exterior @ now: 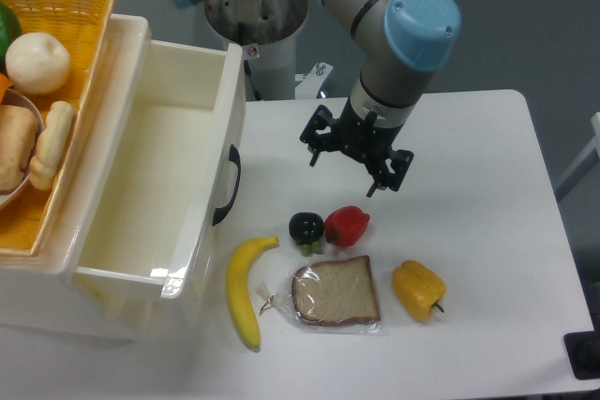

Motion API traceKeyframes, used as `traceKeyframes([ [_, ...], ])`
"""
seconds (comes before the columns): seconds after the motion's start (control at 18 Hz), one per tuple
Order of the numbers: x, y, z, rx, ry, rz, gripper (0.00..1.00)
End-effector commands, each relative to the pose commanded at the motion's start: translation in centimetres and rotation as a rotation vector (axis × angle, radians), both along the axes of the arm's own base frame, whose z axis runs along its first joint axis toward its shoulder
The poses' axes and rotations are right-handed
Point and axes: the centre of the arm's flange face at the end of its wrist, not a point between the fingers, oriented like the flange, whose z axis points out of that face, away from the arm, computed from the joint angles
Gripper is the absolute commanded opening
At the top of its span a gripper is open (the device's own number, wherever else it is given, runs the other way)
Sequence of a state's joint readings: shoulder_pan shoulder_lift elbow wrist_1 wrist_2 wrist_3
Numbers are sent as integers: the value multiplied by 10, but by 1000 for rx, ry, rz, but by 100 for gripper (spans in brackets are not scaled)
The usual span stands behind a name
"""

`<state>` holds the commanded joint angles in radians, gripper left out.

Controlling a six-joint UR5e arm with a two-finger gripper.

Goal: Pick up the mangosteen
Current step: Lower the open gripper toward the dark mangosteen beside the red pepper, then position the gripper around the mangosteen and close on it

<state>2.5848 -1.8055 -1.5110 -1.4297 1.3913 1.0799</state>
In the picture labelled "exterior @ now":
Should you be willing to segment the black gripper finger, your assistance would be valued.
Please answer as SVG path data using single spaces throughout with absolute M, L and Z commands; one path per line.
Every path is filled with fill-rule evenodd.
M 391 148 L 374 156 L 368 156 L 366 168 L 373 183 L 367 191 L 367 197 L 371 198 L 376 190 L 390 189 L 398 192 L 413 158 L 412 151 Z
M 309 166 L 314 167 L 322 152 L 339 152 L 343 141 L 339 134 L 339 120 L 324 105 L 319 105 L 309 118 L 300 135 L 300 141 L 311 153 Z

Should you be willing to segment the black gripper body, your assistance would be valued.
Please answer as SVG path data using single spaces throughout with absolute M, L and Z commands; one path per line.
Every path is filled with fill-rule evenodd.
M 364 164 L 368 170 L 387 170 L 386 160 L 390 158 L 397 129 L 377 126 L 375 116 L 371 111 L 361 118 L 348 99 L 332 126 L 332 133 L 344 155 Z

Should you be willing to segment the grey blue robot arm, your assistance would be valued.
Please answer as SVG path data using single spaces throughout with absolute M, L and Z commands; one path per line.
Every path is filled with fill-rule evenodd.
M 281 60 L 269 49 L 294 37 L 307 0 L 171 0 L 203 4 L 210 27 L 246 50 L 251 81 L 274 74 Z M 413 154 L 393 143 L 434 73 L 449 59 L 461 28 L 453 0 L 318 0 L 366 56 L 340 116 L 319 107 L 301 141 L 313 156 L 340 152 L 362 164 L 373 190 L 398 190 Z

